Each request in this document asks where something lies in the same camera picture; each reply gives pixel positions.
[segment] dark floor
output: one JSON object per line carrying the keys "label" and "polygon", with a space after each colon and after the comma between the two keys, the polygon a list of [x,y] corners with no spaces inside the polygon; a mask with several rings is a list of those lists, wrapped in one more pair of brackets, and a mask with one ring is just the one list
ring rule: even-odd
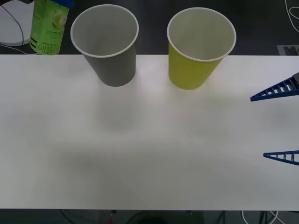
{"label": "dark floor", "polygon": [[[59,210],[0,210],[1,224],[107,224],[109,220],[113,224],[127,224],[130,217],[140,211],[117,211],[111,216],[108,210],[63,210],[68,221]],[[165,224],[222,224],[223,220],[217,223],[221,211],[150,211],[149,217],[160,217]],[[250,224],[259,223],[259,211],[247,211],[245,217]],[[299,214],[287,211],[279,212],[278,217],[285,224],[299,223]],[[239,211],[226,211],[225,223],[243,224],[241,213]]]}
{"label": "dark floor", "polygon": [[[138,54],[168,54],[166,36],[168,22],[177,12],[190,7],[214,9],[232,21],[237,32],[237,42],[232,55],[279,55],[278,45],[299,44],[299,33],[291,26],[285,0],[74,0],[74,2],[74,7],[69,12],[61,54],[79,53],[71,42],[71,24],[82,11],[99,4],[120,5],[136,16],[140,26],[137,39]],[[287,3],[288,8],[299,7],[298,0],[287,0]],[[292,12],[299,16],[299,9]],[[299,20],[295,18],[292,20],[299,29]],[[28,46],[21,49],[31,52]],[[19,53],[0,47],[0,54]]]}

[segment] paper cup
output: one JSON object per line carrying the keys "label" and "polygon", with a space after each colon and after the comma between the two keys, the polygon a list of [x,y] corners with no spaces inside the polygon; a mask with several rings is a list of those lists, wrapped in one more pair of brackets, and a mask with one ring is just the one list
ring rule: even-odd
{"label": "paper cup", "polygon": [[224,15],[200,7],[177,13],[167,36],[169,78],[186,90],[200,87],[236,42],[235,28]]}
{"label": "paper cup", "polygon": [[135,75],[138,32],[138,21],[129,10],[99,5],[75,19],[71,41],[105,84],[122,86]]}

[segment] bottle label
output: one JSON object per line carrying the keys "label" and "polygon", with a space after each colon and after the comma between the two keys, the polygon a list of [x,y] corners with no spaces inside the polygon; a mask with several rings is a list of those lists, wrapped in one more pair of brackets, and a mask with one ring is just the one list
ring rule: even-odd
{"label": "bottle label", "polygon": [[40,54],[55,55],[60,51],[69,9],[51,0],[35,0],[31,48]]}

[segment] yellow paper cup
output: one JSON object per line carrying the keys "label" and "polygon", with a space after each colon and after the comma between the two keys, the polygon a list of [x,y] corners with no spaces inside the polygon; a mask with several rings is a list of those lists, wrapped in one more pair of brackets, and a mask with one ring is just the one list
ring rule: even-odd
{"label": "yellow paper cup", "polygon": [[186,90],[200,87],[236,42],[228,18],[200,7],[177,13],[168,24],[167,37],[169,78]]}

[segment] black surface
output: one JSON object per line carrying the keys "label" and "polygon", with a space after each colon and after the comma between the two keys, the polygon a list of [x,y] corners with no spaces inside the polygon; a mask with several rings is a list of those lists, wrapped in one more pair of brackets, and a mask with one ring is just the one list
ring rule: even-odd
{"label": "black surface", "polygon": [[[289,8],[299,7],[297,0],[287,2]],[[177,12],[190,7],[211,8],[231,20],[237,32],[232,55],[279,55],[277,45],[299,44],[299,33],[291,26],[284,0],[75,0],[69,12],[61,54],[79,54],[71,42],[71,24],[82,11],[100,4],[120,5],[136,16],[140,26],[137,54],[167,54],[168,22]],[[293,13],[299,16],[299,9]],[[293,22],[299,28],[299,21],[293,18]],[[32,52],[28,46],[20,49]],[[0,47],[0,54],[19,52]]]}

